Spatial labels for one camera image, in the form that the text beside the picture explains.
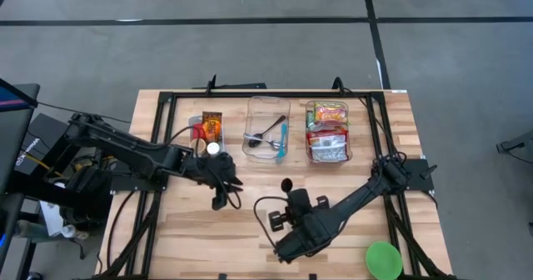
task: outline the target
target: black stand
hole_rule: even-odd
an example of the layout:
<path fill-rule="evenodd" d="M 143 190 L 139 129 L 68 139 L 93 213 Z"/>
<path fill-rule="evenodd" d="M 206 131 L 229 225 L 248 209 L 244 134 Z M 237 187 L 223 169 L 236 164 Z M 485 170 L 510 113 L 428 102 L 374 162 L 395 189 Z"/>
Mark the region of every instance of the black stand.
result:
<path fill-rule="evenodd" d="M 501 142 L 496 145 L 496 148 L 500 154 L 507 154 L 516 148 L 526 148 L 527 152 L 533 157 L 533 131 L 520 135 L 509 142 Z"/>

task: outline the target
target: black cable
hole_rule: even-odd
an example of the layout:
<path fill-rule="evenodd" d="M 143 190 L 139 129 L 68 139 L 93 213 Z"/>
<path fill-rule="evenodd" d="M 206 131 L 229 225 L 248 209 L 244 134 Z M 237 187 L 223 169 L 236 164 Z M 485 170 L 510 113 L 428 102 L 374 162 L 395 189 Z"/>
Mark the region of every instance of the black cable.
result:
<path fill-rule="evenodd" d="M 48 146 L 45 142 L 44 142 L 44 139 L 42 139 L 42 137 L 38 136 L 38 135 L 35 135 L 33 133 L 30 132 L 30 129 L 26 130 L 26 132 L 28 132 L 31 136 L 33 136 L 34 138 L 39 138 L 39 140 L 41 141 L 41 143 L 46 147 L 48 148 L 48 150 L 51 150 L 52 148 L 50 146 Z"/>
<path fill-rule="evenodd" d="M 439 203 L 436 201 L 435 197 L 433 197 L 433 195 L 430 192 L 428 191 L 421 191 L 421 192 L 425 194 L 428 198 L 430 198 L 435 203 L 435 207 L 439 209 Z"/>
<path fill-rule="evenodd" d="M 20 148 L 20 150 L 23 151 L 24 153 L 28 153 L 28 154 L 32 155 L 32 154 L 30 153 L 30 151 L 26 151 L 27 147 L 28 147 L 28 146 L 22 146 L 22 147 Z M 36 148 L 33 148 L 31 151 L 34 151 L 34 152 L 37 152 L 37 153 L 39 153 L 39 154 L 41 154 L 41 155 L 43 155 L 43 156 L 46 156 L 46 153 L 41 152 L 41 151 L 37 150 Z"/>
<path fill-rule="evenodd" d="M 61 110 L 65 110 L 65 111 L 68 111 L 68 112 L 71 112 L 71 113 L 83 113 L 83 114 L 88 114 L 88 115 L 92 115 L 93 114 L 93 113 L 89 113 L 89 112 L 83 112 L 83 111 L 69 109 L 69 108 L 60 107 L 60 106 L 56 106 L 56 105 L 46 104 L 46 103 L 40 102 L 40 101 L 38 103 L 41 104 L 41 105 L 50 107 L 50 108 L 61 109 Z M 121 123 L 132 123 L 131 121 L 125 121 L 125 120 L 121 120 L 120 118 L 109 117 L 109 116 L 105 116 L 105 115 L 102 115 L 102 114 L 98 114 L 98 116 L 100 116 L 102 118 L 109 118 L 109 119 L 111 119 L 113 121 L 117 121 L 117 122 L 121 122 Z"/>
<path fill-rule="evenodd" d="M 197 128 L 194 128 L 194 126 L 186 126 L 184 128 L 182 128 L 180 131 L 174 133 L 174 135 L 172 135 L 172 137 L 170 137 L 169 140 L 167 140 L 166 142 L 164 142 L 161 146 L 157 146 L 157 147 L 154 147 L 154 148 L 151 148 L 149 147 L 149 149 L 153 149 L 153 150 L 158 150 L 158 149 L 161 149 L 161 148 L 164 148 L 166 146 L 168 146 L 169 144 L 171 144 L 171 142 L 177 138 L 180 134 L 182 134 L 184 131 L 188 130 L 188 129 L 196 129 L 198 131 L 198 134 L 200 133 L 200 130 L 197 129 Z M 195 152 L 195 155 L 198 157 L 198 143 L 200 142 L 200 140 L 197 140 L 197 145 L 196 145 L 196 152 Z"/>
<path fill-rule="evenodd" d="M 76 241 L 76 238 L 69 238 L 68 239 L 71 243 L 76 243 L 80 247 L 80 259 L 85 259 L 85 253 L 83 252 L 83 246 L 81 243 Z"/>
<path fill-rule="evenodd" d="M 268 234 L 267 228 L 265 227 L 265 225 L 263 224 L 263 222 L 261 221 L 261 219 L 257 215 L 257 204 L 260 201 L 263 201 L 263 200 L 281 200 L 281 201 L 285 201 L 286 203 L 289 203 L 289 202 L 284 197 L 269 197 L 269 196 L 265 196 L 265 197 L 258 198 L 257 201 L 253 204 L 253 214 L 256 216 L 256 220 L 259 222 L 259 225 L 261 225 L 261 228 L 263 228 L 263 232 L 265 233 L 266 238 L 268 238 L 268 241 L 270 242 L 270 244 L 274 248 L 274 251 L 276 251 L 276 253 L 279 253 L 277 251 L 276 244 L 272 241 L 272 238 L 270 238 L 270 235 Z"/>
<path fill-rule="evenodd" d="M 111 240 L 113 238 L 113 232 L 115 231 L 115 225 L 117 224 L 118 217 L 120 216 L 120 213 L 122 212 L 122 209 L 124 208 L 124 205 L 126 205 L 127 200 L 129 200 L 135 191 L 130 192 L 124 201 L 122 201 L 122 204 L 120 204 L 120 207 L 118 208 L 117 215 L 115 215 L 115 218 L 113 219 L 113 224 L 111 225 L 111 230 L 109 231 L 109 237 L 107 238 L 107 269 L 111 266 Z"/>
<path fill-rule="evenodd" d="M 241 203 L 241 197 L 239 197 L 239 194 L 237 192 L 234 192 L 235 196 L 237 197 L 237 201 L 239 202 L 239 206 L 236 206 L 235 203 L 230 198 L 230 194 L 229 194 L 229 192 L 227 192 L 226 187 L 224 187 L 224 182 L 209 167 L 207 167 L 207 170 L 211 173 L 211 175 L 215 176 L 215 179 L 220 183 L 222 191 L 226 195 L 227 201 L 229 201 L 229 203 L 232 205 L 232 207 L 235 208 L 236 210 L 241 209 L 242 203 Z"/>
<path fill-rule="evenodd" d="M 98 269 L 98 274 L 101 274 L 102 273 L 103 263 L 102 263 L 102 259 L 100 259 L 100 252 L 97 253 L 97 260 L 98 260 L 98 263 L 100 263 L 100 268 Z"/>
<path fill-rule="evenodd" d="M 502 149 L 502 151 L 504 152 L 505 155 L 509 155 L 509 156 L 511 156 L 512 158 L 518 159 L 518 160 L 520 160 L 520 161 L 522 161 L 522 162 L 524 162 L 524 163 L 530 163 L 530 164 L 533 164 L 532 161 L 525 160 L 524 158 L 520 158 L 520 157 L 516 156 L 515 154 L 513 154 L 513 153 L 511 153 L 511 152 L 509 152 L 509 151 L 507 151 L 507 150 L 505 150 L 505 149 Z"/>
<path fill-rule="evenodd" d="M 407 160 L 407 154 L 405 154 L 404 152 L 400 152 L 400 151 L 398 151 L 398 150 L 396 150 L 396 154 L 403 155 L 403 160 L 401 161 L 401 165 L 403 166 L 404 163 L 406 163 L 406 160 Z"/>

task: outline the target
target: concrete floor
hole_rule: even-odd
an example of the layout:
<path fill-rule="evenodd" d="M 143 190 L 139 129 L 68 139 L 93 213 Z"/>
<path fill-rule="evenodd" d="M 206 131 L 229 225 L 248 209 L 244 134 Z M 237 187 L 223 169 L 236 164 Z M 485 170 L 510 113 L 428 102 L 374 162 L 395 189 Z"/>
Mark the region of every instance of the concrete floor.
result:
<path fill-rule="evenodd" d="M 374 3 L 378 17 L 533 16 L 533 0 Z M 0 7 L 0 20 L 365 15 L 364 0 L 5 0 Z M 394 24 L 380 32 L 391 86 L 409 91 L 424 153 L 439 165 L 434 182 L 455 274 L 528 278 L 533 166 L 498 155 L 495 144 L 533 130 L 533 23 Z M 125 119 L 138 89 L 199 86 L 214 73 L 220 84 L 328 88 L 340 76 L 350 88 L 380 87 L 364 23 L 0 27 L 0 46 L 0 77 L 41 84 L 41 101 Z M 89 277 L 99 243 L 89 242 L 84 261 L 71 243 L 42 244 L 32 270 L 47 279 Z M 20 245 L 12 245 L 2 279 L 12 278 Z"/>

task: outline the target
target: red package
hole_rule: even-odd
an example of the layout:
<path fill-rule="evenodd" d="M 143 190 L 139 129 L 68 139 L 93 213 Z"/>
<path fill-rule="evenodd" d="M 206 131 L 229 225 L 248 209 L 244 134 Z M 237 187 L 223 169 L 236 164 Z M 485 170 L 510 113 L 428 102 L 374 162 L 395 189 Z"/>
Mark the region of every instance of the red package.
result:
<path fill-rule="evenodd" d="M 307 133 L 309 155 L 320 162 L 341 162 L 348 159 L 348 130 L 343 126 L 325 127 Z"/>
<path fill-rule="evenodd" d="M 201 139 L 205 140 L 206 139 L 206 133 L 203 131 L 202 123 L 199 122 L 199 123 L 196 123 L 196 124 L 194 124 L 192 126 L 194 127 L 194 129 L 192 129 L 192 139 L 201 138 Z"/>

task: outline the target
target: candy package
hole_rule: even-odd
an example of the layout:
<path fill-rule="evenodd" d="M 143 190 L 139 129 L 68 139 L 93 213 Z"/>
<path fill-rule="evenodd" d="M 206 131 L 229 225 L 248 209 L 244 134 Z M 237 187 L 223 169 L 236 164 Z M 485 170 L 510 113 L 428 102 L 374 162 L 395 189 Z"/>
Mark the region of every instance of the candy package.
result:
<path fill-rule="evenodd" d="M 348 108 L 342 102 L 315 102 L 315 123 L 347 123 Z"/>
<path fill-rule="evenodd" d="M 222 128 L 221 112 L 203 112 L 202 127 L 208 143 L 218 143 Z"/>
<path fill-rule="evenodd" d="M 311 159 L 317 162 L 342 162 L 348 160 L 348 130 L 346 124 L 318 126 L 307 132 Z"/>

